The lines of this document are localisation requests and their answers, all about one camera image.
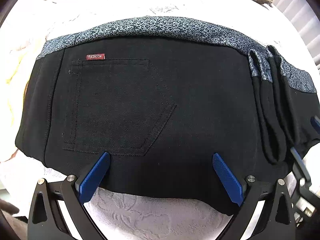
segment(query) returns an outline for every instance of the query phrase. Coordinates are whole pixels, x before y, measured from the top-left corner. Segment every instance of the black fabric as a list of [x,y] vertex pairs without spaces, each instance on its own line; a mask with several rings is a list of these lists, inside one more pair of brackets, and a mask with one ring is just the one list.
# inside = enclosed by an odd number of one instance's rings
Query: black fabric
[[175,108],[153,65],[134,59],[79,61],[69,72],[63,148],[145,155]]
[[[85,60],[98,53],[106,60]],[[270,83],[251,77],[235,49],[177,39],[116,37],[53,54],[36,61],[16,145],[76,175],[106,150],[111,167],[100,186],[110,191],[199,199],[231,215],[238,206],[212,168],[213,153],[238,176],[273,183],[292,170],[291,145],[303,157],[319,141],[310,124],[320,115],[317,94],[290,88],[276,61]],[[39,68],[44,77],[36,78]],[[32,92],[40,82],[48,83],[42,98]],[[43,133],[24,133],[33,129]]]
[[315,211],[312,220],[308,223],[302,223],[296,231],[296,240],[319,239],[320,236],[320,214]]
[[28,223],[28,219],[27,217],[23,216],[23,217],[15,217],[16,219],[19,219],[22,222],[25,222],[26,224]]

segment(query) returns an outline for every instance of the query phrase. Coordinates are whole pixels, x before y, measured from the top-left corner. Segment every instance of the pants back pocket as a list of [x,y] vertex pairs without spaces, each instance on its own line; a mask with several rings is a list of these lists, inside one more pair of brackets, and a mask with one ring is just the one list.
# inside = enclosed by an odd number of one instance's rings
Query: pants back pocket
[[66,150],[145,155],[175,108],[148,60],[79,61],[69,74]]

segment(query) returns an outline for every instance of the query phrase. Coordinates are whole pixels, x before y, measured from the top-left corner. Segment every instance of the metal screw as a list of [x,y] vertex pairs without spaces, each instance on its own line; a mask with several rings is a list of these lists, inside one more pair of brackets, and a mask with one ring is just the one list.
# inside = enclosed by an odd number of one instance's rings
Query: metal screw
[[38,179],[38,184],[39,184],[39,185],[41,185],[41,184],[43,184],[43,183],[44,183],[44,179],[42,179],[42,178],[41,178],[41,179]]
[[256,181],[256,178],[255,178],[253,175],[249,175],[249,176],[247,176],[247,180],[248,180],[249,182],[255,182],[255,181]]
[[284,180],[283,179],[278,179],[278,183],[283,186],[285,184]]
[[306,180],[304,178],[300,179],[300,187],[303,187]]
[[308,208],[306,208],[306,209],[304,210],[304,213],[305,213],[308,217],[312,217],[312,214],[313,214],[313,212],[312,212],[310,209],[308,209]]
[[67,177],[67,181],[74,181],[75,178],[76,178],[75,175],[69,175],[69,176]]

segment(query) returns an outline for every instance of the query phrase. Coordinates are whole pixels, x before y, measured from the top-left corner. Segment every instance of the embroidered white fabric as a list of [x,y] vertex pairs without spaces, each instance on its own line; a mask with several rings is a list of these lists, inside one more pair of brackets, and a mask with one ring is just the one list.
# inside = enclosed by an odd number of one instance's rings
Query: embroidered white fabric
[[[0,29],[0,49],[4,53],[39,35],[49,40],[106,22],[142,16],[189,17],[238,30],[262,45],[275,46],[289,63],[308,71],[320,91],[319,72],[289,20],[276,8],[251,0],[19,0]],[[314,146],[304,159],[313,191],[320,186],[316,166],[319,150],[320,145]],[[39,178],[52,182],[65,177],[22,152],[0,164],[0,179],[21,215],[29,214]],[[292,176],[287,177],[287,185],[290,191],[294,188]],[[101,188],[85,207],[109,240],[214,240],[230,219],[197,200],[156,199]],[[243,240],[250,236],[254,221]]]

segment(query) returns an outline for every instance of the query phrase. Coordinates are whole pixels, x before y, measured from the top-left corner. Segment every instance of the red label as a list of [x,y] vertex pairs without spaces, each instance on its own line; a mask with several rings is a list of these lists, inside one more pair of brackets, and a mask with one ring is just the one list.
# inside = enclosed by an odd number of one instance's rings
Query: red label
[[104,54],[90,54],[87,55],[87,60],[105,59]]

